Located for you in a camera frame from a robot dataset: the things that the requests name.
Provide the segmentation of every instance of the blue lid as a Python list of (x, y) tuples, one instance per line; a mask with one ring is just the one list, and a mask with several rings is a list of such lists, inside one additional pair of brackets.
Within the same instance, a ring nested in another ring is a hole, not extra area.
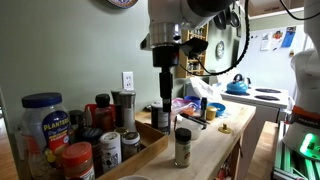
[(62, 102), (62, 96), (57, 92), (39, 93), (25, 96), (21, 99), (24, 108), (42, 108)]

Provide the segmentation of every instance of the wooden shelf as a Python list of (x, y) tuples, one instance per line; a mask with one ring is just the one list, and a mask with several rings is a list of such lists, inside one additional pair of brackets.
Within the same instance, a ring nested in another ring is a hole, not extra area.
[[(198, 35), (193, 33), (193, 31), (182, 31), (182, 42), (188, 41), (192, 37), (196, 37), (202, 40), (207, 41), (208, 40), (208, 30), (209, 30), (209, 24), (206, 24), (202, 27), (202, 30), (200, 31), (202, 34)], [(203, 52), (201, 55), (199, 55), (200, 62), (205, 65), (206, 62), (206, 52)], [(189, 59), (187, 56), (184, 55), (182, 51), (180, 51), (179, 54), (180, 64), (185, 67), (186, 69), (189, 68), (189, 63), (196, 63), (198, 62), (197, 59)], [(200, 70), (189, 70), (190, 72), (199, 72), (199, 75), (204, 74), (203, 68), (200, 66)], [(177, 66), (176, 69), (176, 78), (189, 78), (194, 75), (190, 75), (188, 72), (186, 72), (183, 68), (180, 66)]]

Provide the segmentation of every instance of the kitchen counter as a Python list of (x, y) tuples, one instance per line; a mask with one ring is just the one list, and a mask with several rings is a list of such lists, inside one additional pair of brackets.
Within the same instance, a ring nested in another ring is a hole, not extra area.
[[(213, 121), (209, 121), (210, 125), (208, 125), (206, 130), (201, 132), (200, 137), (197, 140), (191, 141), (189, 167), (178, 168), (174, 165), (175, 138), (173, 131), (171, 131), (167, 149), (135, 174), (148, 177), (152, 180), (214, 179), (221, 165), (231, 152), (236, 152), (234, 153), (236, 156), (233, 159), (238, 158), (238, 148), (235, 145), (239, 142), (256, 109), (254, 106), (228, 101), (223, 101), (222, 103), (227, 108), (226, 113), (230, 115), (226, 118), (216, 118)], [(150, 113), (139, 112), (136, 114), (136, 120), (143, 123), (151, 123)], [(226, 123), (233, 130), (231, 134), (223, 134), (218, 131), (218, 128), (223, 123)], [(236, 162), (233, 161), (233, 167), (236, 167), (236, 165)]]

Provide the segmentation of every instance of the wall outlet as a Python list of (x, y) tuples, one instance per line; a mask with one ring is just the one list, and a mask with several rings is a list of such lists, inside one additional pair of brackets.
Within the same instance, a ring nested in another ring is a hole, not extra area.
[(122, 72), (122, 88), (125, 90), (134, 90), (133, 72)]

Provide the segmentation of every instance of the wire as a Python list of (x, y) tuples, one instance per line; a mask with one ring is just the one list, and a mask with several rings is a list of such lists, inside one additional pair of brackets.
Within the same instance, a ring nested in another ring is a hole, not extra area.
[(313, 15), (313, 16), (310, 16), (310, 17), (307, 17), (307, 18), (298, 18), (298, 17), (295, 17), (293, 14), (291, 14), (291, 12), (288, 10), (287, 6), (284, 4), (284, 2), (282, 0), (279, 0), (280, 3), (282, 4), (283, 8), (287, 11), (287, 13), (295, 20), (298, 20), (298, 21), (304, 21), (304, 20), (309, 20), (309, 19), (312, 19), (312, 18), (315, 18), (316, 16), (320, 15), (320, 12), (318, 12), (317, 14)]
[(200, 62), (200, 60), (198, 60), (201, 67), (208, 73), (206, 75), (199, 75), (199, 74), (190, 72), (185, 67), (183, 67), (181, 64), (180, 64), (180, 67), (192, 75), (201, 76), (201, 77), (218, 76), (220, 74), (224, 74), (224, 73), (232, 70), (233, 68), (237, 67), (237, 65), (242, 61), (244, 55), (246, 54), (248, 46), (249, 46), (249, 41), (250, 41), (250, 25), (249, 25), (249, 16), (248, 16), (248, 4), (249, 4), (249, 0), (245, 0), (245, 5), (244, 5), (245, 16), (244, 16), (244, 18), (245, 18), (245, 24), (246, 24), (246, 26), (245, 26), (246, 27), (246, 41), (244, 44), (244, 49), (243, 49), (239, 59), (234, 64), (232, 64), (229, 68), (225, 69), (224, 71), (211, 73), (203, 66), (203, 64)]

